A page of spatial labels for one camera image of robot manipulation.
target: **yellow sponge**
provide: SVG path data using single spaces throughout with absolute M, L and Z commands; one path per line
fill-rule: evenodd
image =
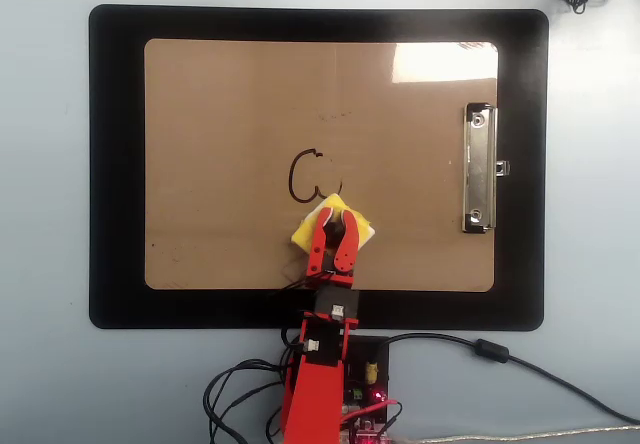
M 300 246 L 307 254 L 311 252 L 311 241 L 313 240 L 313 232 L 315 231 L 316 222 L 318 221 L 318 214 L 325 207 L 331 207 L 334 209 L 332 219 L 340 219 L 340 214 L 345 209 L 353 212 L 356 222 L 358 223 L 358 235 L 360 237 L 358 249 L 364 246 L 376 233 L 376 231 L 374 231 L 369 225 L 369 221 L 367 221 L 362 214 L 347 206 L 338 194 L 331 194 L 304 218 L 300 223 L 298 230 L 293 233 L 293 236 L 291 236 L 291 242 Z

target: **gray table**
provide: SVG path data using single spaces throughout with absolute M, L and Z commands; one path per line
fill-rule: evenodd
M 89 322 L 87 16 L 104 2 L 545 11 L 546 319 L 532 333 L 483 337 L 640 416 L 640 0 L 594 3 L 583 16 L 560 0 L 0 0 L 0 441 L 207 442 L 209 378 L 279 347 L 275 331 L 116 332 Z M 395 345 L 391 392 L 405 404 L 395 431 L 410 437 L 617 424 L 521 369 L 445 343 Z M 256 398 L 230 422 L 261 442 L 277 398 Z

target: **metal clip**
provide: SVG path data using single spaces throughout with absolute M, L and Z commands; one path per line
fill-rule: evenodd
M 496 177 L 507 176 L 509 161 L 496 159 L 498 110 L 486 103 L 467 105 L 464 127 L 462 230 L 484 233 L 496 226 Z

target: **brown clipboard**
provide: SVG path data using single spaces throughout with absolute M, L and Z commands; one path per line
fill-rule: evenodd
M 300 277 L 306 255 L 290 237 L 321 198 L 297 202 L 288 177 L 313 148 L 322 156 L 298 161 L 296 195 L 340 190 L 376 230 L 355 288 L 489 290 L 494 235 L 461 228 L 463 123 L 468 103 L 496 105 L 497 56 L 495 74 L 465 77 L 482 46 L 436 44 L 451 52 L 402 64 L 393 43 L 149 41 L 146 283 L 266 289 Z

